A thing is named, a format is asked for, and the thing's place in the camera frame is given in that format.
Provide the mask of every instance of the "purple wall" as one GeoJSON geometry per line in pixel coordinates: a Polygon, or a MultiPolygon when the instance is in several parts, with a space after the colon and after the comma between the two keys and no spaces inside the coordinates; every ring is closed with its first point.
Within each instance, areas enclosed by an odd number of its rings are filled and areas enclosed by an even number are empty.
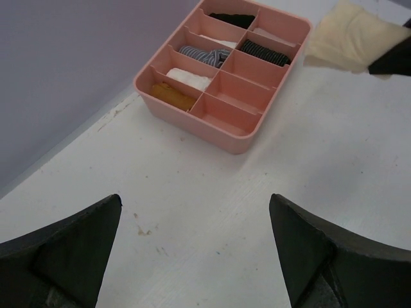
{"type": "Polygon", "coordinates": [[[194,0],[4,0],[0,188],[125,88],[194,0]]]}

